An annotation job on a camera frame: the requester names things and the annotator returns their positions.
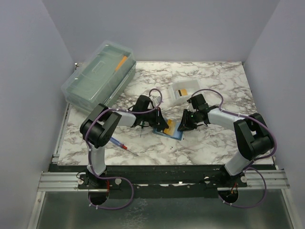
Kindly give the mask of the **blue leather card holder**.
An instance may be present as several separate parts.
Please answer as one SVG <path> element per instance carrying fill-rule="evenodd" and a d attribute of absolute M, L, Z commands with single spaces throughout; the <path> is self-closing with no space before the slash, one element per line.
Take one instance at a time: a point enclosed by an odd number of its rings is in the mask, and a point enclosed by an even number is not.
<path fill-rule="evenodd" d="M 157 135 L 161 135 L 161 136 L 164 136 L 164 137 L 167 137 L 167 138 L 172 138 L 172 139 L 175 139 L 175 140 L 178 140 L 178 141 L 181 141 L 182 139 L 182 136 L 183 136 L 183 131 L 178 131 L 178 127 L 180 125 L 180 122 L 177 122 L 176 121 L 176 128 L 175 128 L 175 134 L 174 136 L 169 136 L 169 135 L 166 135 L 163 131 L 158 131 L 157 128 L 153 129 L 153 133 L 154 134 L 157 134 Z"/>

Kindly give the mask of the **white plastic card tray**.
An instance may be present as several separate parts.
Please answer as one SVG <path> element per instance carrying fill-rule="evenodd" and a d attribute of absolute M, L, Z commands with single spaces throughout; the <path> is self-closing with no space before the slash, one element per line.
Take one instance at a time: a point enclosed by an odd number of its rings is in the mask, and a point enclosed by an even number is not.
<path fill-rule="evenodd" d="M 193 93 L 201 89 L 199 80 L 182 80 L 172 83 L 168 88 L 170 103 L 181 105 L 185 103 Z"/>

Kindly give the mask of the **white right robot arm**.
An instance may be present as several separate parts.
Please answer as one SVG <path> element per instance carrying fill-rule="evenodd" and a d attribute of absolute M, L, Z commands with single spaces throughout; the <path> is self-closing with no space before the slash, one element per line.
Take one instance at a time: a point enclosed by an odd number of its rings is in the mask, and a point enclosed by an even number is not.
<path fill-rule="evenodd" d="M 209 106 L 202 94 L 187 100 L 189 107 L 183 111 L 178 131 L 191 131 L 200 125 L 219 125 L 235 133 L 238 151 L 223 166 L 220 183 L 230 187 L 236 182 L 236 175 L 249 166 L 259 155 L 275 149 L 275 140 L 258 113 L 236 114 L 219 106 Z"/>

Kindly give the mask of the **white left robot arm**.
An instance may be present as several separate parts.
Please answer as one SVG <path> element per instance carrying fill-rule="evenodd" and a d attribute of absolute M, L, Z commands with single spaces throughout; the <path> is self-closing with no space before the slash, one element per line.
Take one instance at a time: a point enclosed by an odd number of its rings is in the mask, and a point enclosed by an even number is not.
<path fill-rule="evenodd" d="M 141 123 L 164 130 L 168 124 L 162 116 L 160 105 L 154 105 L 145 95 L 140 95 L 130 110 L 109 108 L 98 104 L 80 126 L 80 133 L 88 147 L 89 183 L 94 188 L 102 188 L 106 177 L 105 146 L 110 141 L 116 127 L 137 127 Z"/>

